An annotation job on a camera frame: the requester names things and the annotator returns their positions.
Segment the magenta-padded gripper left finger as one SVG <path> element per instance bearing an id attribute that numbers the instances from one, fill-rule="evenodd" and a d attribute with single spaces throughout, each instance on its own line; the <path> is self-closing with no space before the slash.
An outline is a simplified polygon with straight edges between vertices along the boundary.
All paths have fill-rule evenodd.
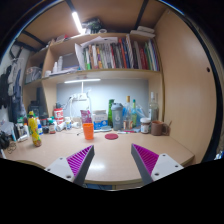
<path id="1" fill-rule="evenodd" d="M 46 171 L 82 186 L 94 155 L 94 146 L 90 145 L 67 158 L 56 159 Z"/>

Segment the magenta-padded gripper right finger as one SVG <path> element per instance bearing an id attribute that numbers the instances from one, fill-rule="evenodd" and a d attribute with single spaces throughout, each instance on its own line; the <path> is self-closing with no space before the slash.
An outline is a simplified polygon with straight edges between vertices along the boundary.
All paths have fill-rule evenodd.
<path id="1" fill-rule="evenodd" d="M 168 154 L 156 154 L 137 144 L 131 145 L 131 154 L 145 185 L 164 178 L 183 168 Z"/>

